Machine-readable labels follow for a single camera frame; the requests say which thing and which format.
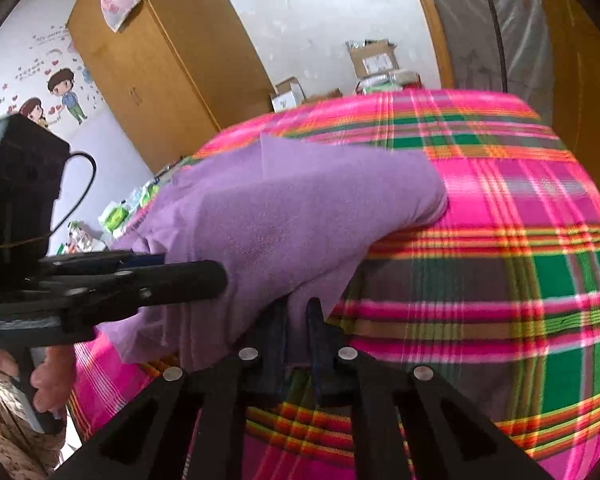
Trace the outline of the patterned left sleeve forearm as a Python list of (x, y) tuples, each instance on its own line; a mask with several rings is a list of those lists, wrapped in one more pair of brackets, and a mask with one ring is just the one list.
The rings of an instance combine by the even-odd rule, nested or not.
[(61, 422), (58, 434), (34, 431), (10, 377), (0, 369), (0, 462), (10, 478), (48, 478), (60, 464), (66, 442), (66, 419)]

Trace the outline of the person's left hand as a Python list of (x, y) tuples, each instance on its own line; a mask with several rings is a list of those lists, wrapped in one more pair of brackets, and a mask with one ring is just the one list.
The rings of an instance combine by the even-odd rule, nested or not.
[(30, 378), (35, 388), (33, 407), (38, 413), (62, 410), (76, 381), (76, 352), (73, 346), (56, 346), (45, 349), (44, 361), (36, 367)]

